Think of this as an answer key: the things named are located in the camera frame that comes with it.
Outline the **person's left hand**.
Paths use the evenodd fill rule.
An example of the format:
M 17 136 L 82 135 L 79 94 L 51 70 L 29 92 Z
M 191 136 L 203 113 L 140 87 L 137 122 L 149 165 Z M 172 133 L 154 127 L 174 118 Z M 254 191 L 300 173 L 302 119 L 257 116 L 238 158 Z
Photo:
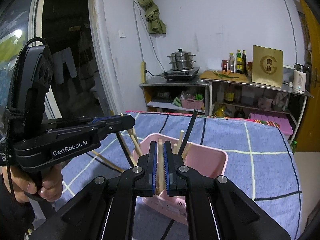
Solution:
M 10 173 L 15 199 L 19 203 L 26 203 L 29 202 L 29 199 L 25 193 L 38 193 L 41 198 L 48 202 L 58 200 L 63 191 L 63 176 L 61 170 L 62 164 L 55 165 L 48 174 L 43 176 L 41 186 L 37 187 L 26 173 L 12 166 Z

